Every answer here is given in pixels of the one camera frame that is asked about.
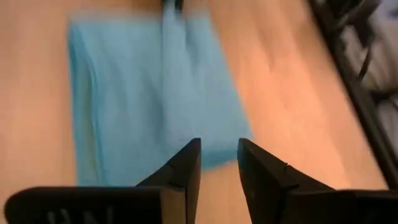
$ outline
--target blue cloth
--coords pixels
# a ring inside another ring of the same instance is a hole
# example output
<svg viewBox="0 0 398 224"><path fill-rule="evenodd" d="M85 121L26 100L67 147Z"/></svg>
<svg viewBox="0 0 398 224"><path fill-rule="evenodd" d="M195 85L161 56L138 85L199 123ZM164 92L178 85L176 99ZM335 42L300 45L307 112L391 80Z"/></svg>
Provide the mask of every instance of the blue cloth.
<svg viewBox="0 0 398 224"><path fill-rule="evenodd" d="M68 46L80 185L135 185L196 137L211 169L251 137L207 12L79 18Z"/></svg>

